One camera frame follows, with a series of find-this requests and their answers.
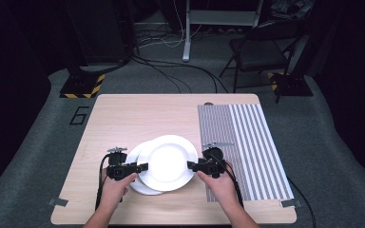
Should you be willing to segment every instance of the striped mat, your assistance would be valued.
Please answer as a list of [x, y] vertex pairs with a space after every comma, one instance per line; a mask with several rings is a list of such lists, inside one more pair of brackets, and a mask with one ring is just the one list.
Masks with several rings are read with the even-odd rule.
[[[199, 105], [202, 145], [222, 146], [234, 167], [243, 200], [293, 199], [260, 104]], [[216, 201], [206, 187], [208, 201]]]

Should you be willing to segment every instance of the forearm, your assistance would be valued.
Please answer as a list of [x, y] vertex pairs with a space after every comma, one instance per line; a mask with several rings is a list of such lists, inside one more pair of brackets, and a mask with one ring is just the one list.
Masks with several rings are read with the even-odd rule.
[[84, 228], [106, 228], [108, 227], [109, 221], [111, 220], [111, 216], [114, 213], [114, 210], [108, 210], [105, 208], [97, 208], [94, 214], [88, 219]]
[[229, 218], [233, 228], [259, 227], [238, 202], [233, 200], [221, 203], [221, 208]]

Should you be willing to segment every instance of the chair leg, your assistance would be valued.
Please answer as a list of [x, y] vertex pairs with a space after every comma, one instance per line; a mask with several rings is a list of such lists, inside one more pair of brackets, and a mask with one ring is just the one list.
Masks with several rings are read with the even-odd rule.
[[229, 60], [229, 62], [227, 62], [226, 66], [224, 67], [224, 69], [221, 71], [221, 74], [219, 75], [219, 77], [221, 78], [221, 75], [223, 75], [224, 71], [226, 71], [226, 69], [229, 68], [230, 64], [232, 63], [232, 61], [234, 60], [234, 56], [232, 56]]
[[280, 99], [280, 93], [278, 93], [277, 98], [275, 99], [275, 104], [279, 103], [279, 99]]
[[236, 93], [236, 89], [237, 89], [237, 80], [239, 78], [239, 68], [236, 65], [235, 67], [235, 72], [234, 72], [234, 83], [233, 83], [233, 93]]
[[283, 71], [283, 76], [286, 76], [287, 75], [287, 71], [289, 70], [289, 67], [287, 66], [284, 71]]

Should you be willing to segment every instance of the wire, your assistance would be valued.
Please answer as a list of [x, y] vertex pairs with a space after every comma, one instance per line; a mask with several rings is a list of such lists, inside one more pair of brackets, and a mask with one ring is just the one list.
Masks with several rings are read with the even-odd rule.
[[[158, 34], [158, 35], [151, 35], [152, 31], [155, 32], [162, 32], [160, 31], [160, 28], [164, 26], [165, 27], [165, 33], [162, 34]], [[167, 31], [167, 25], [166, 22], [164, 23], [164, 25], [161, 25], [158, 29], [143, 29], [143, 30], [139, 30], [137, 31], [138, 38], [141, 39], [138, 43], [137, 43], [137, 47], [142, 48], [142, 47], [146, 47], [146, 46], [150, 46], [150, 45], [154, 45], [153, 43], [151, 44], [152, 41], [154, 40], [163, 40], [163, 42], [160, 43], [155, 43], [155, 44], [164, 44], [164, 43], [174, 43], [174, 42], [179, 42], [179, 41], [165, 41], [166, 39], [172, 38], [174, 33]]]
[[109, 154], [106, 154], [103, 157], [102, 162], [100, 163], [100, 170], [99, 170], [99, 189], [97, 190], [97, 198], [96, 198], [95, 210], [97, 210], [97, 208], [99, 207], [100, 200], [102, 198], [103, 185], [105, 184], [105, 181], [106, 181], [106, 179], [104, 179], [103, 182], [102, 182], [103, 164], [104, 164], [106, 158], [108, 158], [108, 157], [109, 157]]
[[[227, 163], [227, 162], [223, 162], [221, 160], [219, 160], [218, 158], [216, 158], [213, 154], [209, 153], [209, 155], [217, 162], [221, 165], [221, 167], [223, 168], [223, 170], [227, 173], [227, 175], [229, 175], [230, 179], [232, 180], [234, 187], [236, 189], [236, 194], [237, 194], [237, 198], [239, 200], [239, 203], [241, 205], [242, 208], [244, 208], [244, 203], [242, 202], [242, 195], [241, 195], [241, 190], [239, 187], [239, 183], [237, 182], [236, 179], [236, 175], [234, 174], [233, 168], [232, 166]], [[230, 173], [230, 171], [226, 168], [225, 164], [227, 164], [230, 169], [232, 170], [232, 173]]]
[[176, 86], [176, 88], [179, 90], [180, 93], [182, 93], [182, 91], [180, 90], [180, 87], [172, 79], [177, 80], [177, 81], [181, 82], [182, 84], [184, 84], [189, 89], [189, 92], [192, 93], [191, 87], [188, 84], [186, 84], [185, 82], [183, 82], [182, 80], [180, 80], [178, 78], [172, 77], [172, 76], [164, 73], [163, 71], [156, 68], [156, 66], [153, 66], [150, 63], [148, 63], [147, 60], [140, 58], [142, 61], [144, 61], [144, 63], [142, 63], [142, 62], [139, 62], [138, 60], [136, 60], [134, 57], [131, 57], [131, 59], [133, 61], [135, 61], [136, 63], [143, 64], [143, 65], [146, 65], [146, 66], [150, 66], [150, 67], [156, 69], [157, 71], [159, 71], [168, 81], [170, 81], [171, 83], [174, 84], [174, 86]]
[[184, 35], [184, 32], [183, 32], [183, 23], [182, 23], [182, 20], [180, 18], [179, 12], [177, 11], [176, 0], [173, 0], [173, 3], [174, 3], [174, 10], [176, 11], [177, 18], [179, 19], [180, 28], [181, 28], [181, 31], [182, 31], [182, 38], [181, 38], [180, 42], [177, 45], [175, 45], [175, 46], [170, 46], [170, 45], [167, 44], [167, 42], [164, 42], [170, 48], [172, 48], [172, 47], [175, 48], [176, 46], [178, 46], [184, 40], [183, 39], [183, 35]]
[[216, 77], [213, 73], [211, 73], [209, 70], [201, 68], [199, 66], [192, 66], [192, 65], [188, 65], [188, 64], [180, 64], [180, 63], [171, 63], [171, 62], [165, 62], [165, 61], [157, 61], [157, 60], [148, 60], [148, 59], [144, 59], [140, 56], [136, 56], [134, 54], [132, 54], [132, 56], [134, 58], [140, 59], [142, 61], [146, 61], [148, 63], [158, 63], [158, 64], [167, 64], [168, 66], [164, 66], [164, 65], [152, 65], [154, 67], [191, 67], [191, 68], [195, 68], [198, 70], [201, 70], [203, 72], [205, 72], [213, 81], [214, 87], [215, 87], [215, 93], [218, 93], [218, 86], [216, 85], [216, 81], [219, 82], [219, 84], [223, 87], [224, 91], [226, 93], [228, 93], [227, 88], [224, 86], [224, 84], [221, 82], [221, 80]]
[[304, 201], [306, 202], [306, 205], [310, 211], [310, 215], [311, 215], [311, 219], [313, 222], [313, 227], [316, 227], [316, 216], [314, 215], [313, 209], [311, 208], [311, 204], [310, 202], [306, 199], [306, 197], [303, 195], [303, 193], [300, 191], [300, 189], [295, 185], [295, 183], [289, 178], [287, 177], [287, 180], [289, 180], [289, 182], [296, 188], [296, 190], [298, 191], [298, 193], [301, 195], [301, 197], [304, 199]]
[[118, 66], [113, 66], [113, 67], [109, 67], [109, 68], [105, 68], [105, 69], [101, 69], [101, 70], [95, 70], [95, 71], [86, 71], [84, 70], [84, 72], [86, 72], [87, 74], [106, 74], [109, 73], [111, 71], [114, 71], [116, 69], [119, 69], [123, 66], [126, 65], [126, 61], [122, 61], [120, 65]]
[[139, 46], [139, 48], [144, 48], [144, 47], [148, 47], [148, 46], [153, 46], [153, 45], [163, 45], [163, 44], [169, 44], [169, 43], [177, 43], [177, 42], [179, 42], [179, 44], [180, 44], [180, 42], [181, 41], [165, 41], [165, 40], [162, 40], [162, 42], [158, 42], [158, 43], [149, 43], [149, 44], [147, 44], [147, 45], [142, 45], [142, 46]]

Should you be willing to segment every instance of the white plate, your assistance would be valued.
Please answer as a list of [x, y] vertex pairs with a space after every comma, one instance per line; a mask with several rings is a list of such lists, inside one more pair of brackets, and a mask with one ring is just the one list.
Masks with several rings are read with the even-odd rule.
[[197, 150], [190, 141], [175, 135], [161, 136], [141, 151], [138, 163], [148, 162], [149, 169], [139, 176], [152, 189], [176, 190], [194, 176], [194, 172], [187, 167], [187, 161], [198, 162]]
[[[142, 149], [145, 146], [149, 145], [150, 143], [151, 143], [151, 141], [147, 141], [147, 142], [142, 142], [141, 144], [137, 145], [131, 152], [129, 152], [128, 156], [126, 157], [125, 163], [136, 162]], [[139, 176], [135, 179], [134, 182], [130, 183], [130, 185], [135, 191], [137, 191], [141, 194], [144, 194], [144, 195], [154, 196], [154, 195], [159, 195], [162, 193], [162, 191], [156, 191], [156, 190], [151, 189], [148, 186], [146, 186], [142, 182], [142, 180], [139, 178]]]

